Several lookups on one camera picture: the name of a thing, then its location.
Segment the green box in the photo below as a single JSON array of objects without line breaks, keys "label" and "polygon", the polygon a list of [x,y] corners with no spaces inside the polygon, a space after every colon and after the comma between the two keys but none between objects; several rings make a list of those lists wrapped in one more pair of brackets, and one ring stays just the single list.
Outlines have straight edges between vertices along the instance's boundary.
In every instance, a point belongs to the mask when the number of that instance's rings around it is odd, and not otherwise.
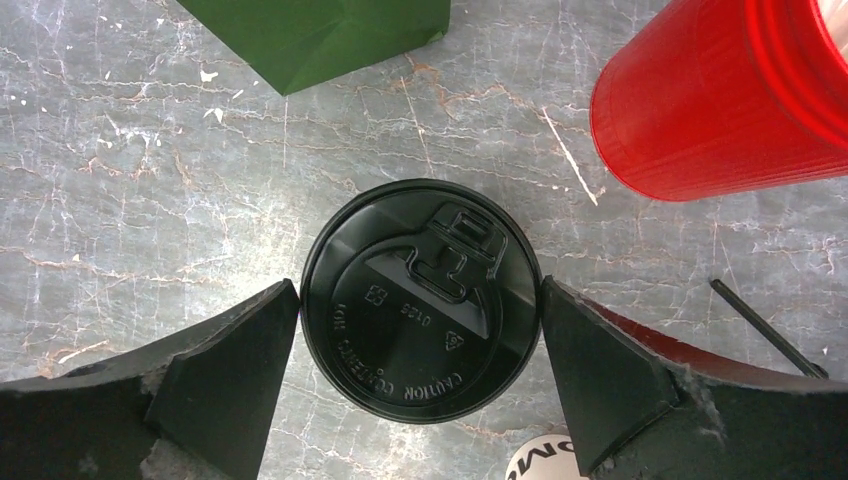
[{"label": "green box", "polygon": [[442,38],[450,0],[178,0],[282,95]]}]

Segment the red plastic cup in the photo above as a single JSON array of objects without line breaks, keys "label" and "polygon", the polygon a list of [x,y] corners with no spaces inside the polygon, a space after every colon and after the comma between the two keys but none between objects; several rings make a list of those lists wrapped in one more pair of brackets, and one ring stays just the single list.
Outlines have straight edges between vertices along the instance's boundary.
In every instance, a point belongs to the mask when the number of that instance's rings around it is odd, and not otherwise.
[{"label": "red plastic cup", "polygon": [[848,174],[848,65],[817,0],[672,0],[590,115],[610,171],[658,200]]}]

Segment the marble countertop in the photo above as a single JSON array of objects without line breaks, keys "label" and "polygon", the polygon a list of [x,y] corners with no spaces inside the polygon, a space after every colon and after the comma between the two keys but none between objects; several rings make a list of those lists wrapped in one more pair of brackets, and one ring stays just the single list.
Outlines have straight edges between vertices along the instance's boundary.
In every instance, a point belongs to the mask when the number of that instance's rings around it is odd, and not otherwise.
[{"label": "marble countertop", "polygon": [[[173,0],[0,4],[0,381],[297,283],[338,208],[414,177],[488,195],[546,274],[612,309],[794,372],[711,293],[722,278],[848,379],[848,182],[667,204],[595,153],[592,86],[664,4],[460,0],[443,40],[286,98]],[[520,444],[564,428],[544,341],[482,411],[410,426],[354,408],[298,335],[261,478],[499,479]]]}]

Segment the black coffee cup lid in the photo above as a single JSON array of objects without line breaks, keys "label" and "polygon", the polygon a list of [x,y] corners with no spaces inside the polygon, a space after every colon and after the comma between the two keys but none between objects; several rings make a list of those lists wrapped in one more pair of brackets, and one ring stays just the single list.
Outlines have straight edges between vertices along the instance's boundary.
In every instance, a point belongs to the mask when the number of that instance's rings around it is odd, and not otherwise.
[{"label": "black coffee cup lid", "polygon": [[494,202],[437,180],[363,193],[307,260],[302,324],[319,368],[390,420],[436,423],[482,408],[536,345],[541,273]]}]

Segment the printed logo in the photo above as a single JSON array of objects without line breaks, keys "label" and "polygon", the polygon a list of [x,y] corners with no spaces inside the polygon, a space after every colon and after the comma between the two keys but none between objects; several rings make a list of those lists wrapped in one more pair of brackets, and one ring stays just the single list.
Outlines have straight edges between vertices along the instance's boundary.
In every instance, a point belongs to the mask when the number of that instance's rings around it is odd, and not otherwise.
[{"label": "printed logo", "polygon": [[456,332],[448,330],[447,335],[445,335],[445,351],[450,352],[456,350],[461,347],[463,343],[465,343],[465,339],[457,335]]}]

